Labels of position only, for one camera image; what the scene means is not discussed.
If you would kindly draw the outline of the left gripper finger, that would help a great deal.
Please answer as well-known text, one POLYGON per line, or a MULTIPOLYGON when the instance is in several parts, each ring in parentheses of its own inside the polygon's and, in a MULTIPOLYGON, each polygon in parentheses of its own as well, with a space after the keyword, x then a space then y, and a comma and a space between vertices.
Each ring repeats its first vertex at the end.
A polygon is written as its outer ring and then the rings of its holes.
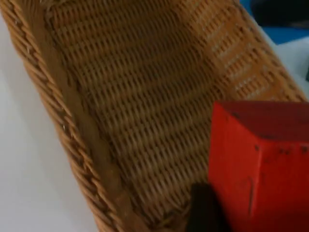
POLYGON ((191 207, 185 230, 187 232, 231 231, 213 188, 196 183, 191 188, 191 207))

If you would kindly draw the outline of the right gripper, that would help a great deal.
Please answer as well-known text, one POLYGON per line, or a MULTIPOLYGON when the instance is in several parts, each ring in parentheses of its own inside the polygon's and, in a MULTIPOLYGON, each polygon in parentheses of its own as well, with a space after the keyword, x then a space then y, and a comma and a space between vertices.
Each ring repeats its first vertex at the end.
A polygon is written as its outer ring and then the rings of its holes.
POLYGON ((252 15, 262 27, 308 27, 308 0, 252 0, 252 15))

